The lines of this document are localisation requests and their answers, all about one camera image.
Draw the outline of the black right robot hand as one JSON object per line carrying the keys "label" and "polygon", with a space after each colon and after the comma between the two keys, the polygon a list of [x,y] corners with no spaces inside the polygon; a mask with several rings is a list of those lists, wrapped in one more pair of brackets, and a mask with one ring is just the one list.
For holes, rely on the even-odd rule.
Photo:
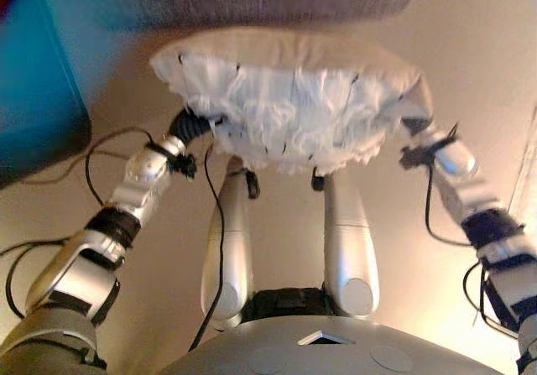
{"label": "black right robot hand", "polygon": [[401,119],[401,123],[403,124],[408,135],[412,138],[425,131],[433,123],[433,119],[431,117],[403,117]]}

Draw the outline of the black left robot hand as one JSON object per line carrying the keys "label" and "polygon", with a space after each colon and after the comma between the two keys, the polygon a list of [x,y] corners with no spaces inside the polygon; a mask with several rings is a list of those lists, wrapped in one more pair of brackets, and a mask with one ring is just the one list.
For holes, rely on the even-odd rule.
{"label": "black left robot hand", "polygon": [[223,124],[223,117],[199,117],[188,107],[182,109],[169,125],[168,134],[178,138],[185,146],[194,139],[211,131],[215,126]]}

